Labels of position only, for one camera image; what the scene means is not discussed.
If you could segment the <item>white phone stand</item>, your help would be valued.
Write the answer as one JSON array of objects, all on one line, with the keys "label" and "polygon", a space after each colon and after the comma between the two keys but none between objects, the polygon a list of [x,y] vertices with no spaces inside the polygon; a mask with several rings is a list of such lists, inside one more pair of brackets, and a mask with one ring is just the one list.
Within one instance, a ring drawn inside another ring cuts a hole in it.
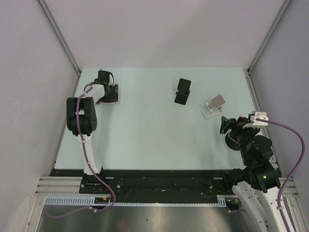
[{"label": "white phone stand", "polygon": [[226,103],[225,99],[221,94],[217,95],[209,102],[205,102],[205,108],[201,110],[202,115],[205,119],[215,117],[221,114],[222,106]]}]

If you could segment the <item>black round phone stand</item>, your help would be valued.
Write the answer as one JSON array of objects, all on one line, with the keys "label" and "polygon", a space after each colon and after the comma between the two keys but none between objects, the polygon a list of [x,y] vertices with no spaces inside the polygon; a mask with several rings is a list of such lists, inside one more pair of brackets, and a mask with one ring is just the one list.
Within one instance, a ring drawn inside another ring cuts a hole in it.
[{"label": "black round phone stand", "polygon": [[234,151],[240,151],[239,143],[236,144],[236,143],[234,143],[233,141],[231,141],[231,140],[228,138],[228,134],[225,136],[225,143],[226,143],[226,145],[227,145],[230,149],[232,149],[232,150],[234,150]]}]

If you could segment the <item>pink case phone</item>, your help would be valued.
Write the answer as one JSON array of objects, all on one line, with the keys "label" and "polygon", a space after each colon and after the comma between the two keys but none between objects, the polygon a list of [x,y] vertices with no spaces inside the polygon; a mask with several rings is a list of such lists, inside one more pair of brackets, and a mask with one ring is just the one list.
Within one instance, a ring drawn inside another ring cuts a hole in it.
[{"label": "pink case phone", "polygon": [[102,102],[103,105],[113,105],[116,104],[116,102]]}]

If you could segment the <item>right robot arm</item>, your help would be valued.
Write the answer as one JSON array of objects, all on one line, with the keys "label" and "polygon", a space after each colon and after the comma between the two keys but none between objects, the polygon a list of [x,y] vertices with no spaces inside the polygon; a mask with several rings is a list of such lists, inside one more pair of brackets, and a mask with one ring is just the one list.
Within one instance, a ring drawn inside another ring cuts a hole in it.
[{"label": "right robot arm", "polygon": [[281,189],[279,174],[272,166],[272,141],[259,134],[268,125],[265,112],[248,117],[221,118],[220,134],[226,145],[241,154],[244,169],[224,174],[223,189],[235,194],[241,210],[246,211],[258,232],[283,232],[279,206]]}]

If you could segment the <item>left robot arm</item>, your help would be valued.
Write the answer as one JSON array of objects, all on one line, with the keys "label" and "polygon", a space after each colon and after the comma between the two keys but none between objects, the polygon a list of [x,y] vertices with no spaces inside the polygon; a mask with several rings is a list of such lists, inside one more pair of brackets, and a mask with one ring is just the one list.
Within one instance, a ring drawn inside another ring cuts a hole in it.
[{"label": "left robot arm", "polygon": [[114,82],[114,76],[104,70],[98,71],[98,77],[84,87],[79,97],[67,98],[67,128],[81,147],[86,175],[96,176],[103,170],[94,144],[94,131],[98,126],[95,105],[114,104],[118,99],[118,85]]}]

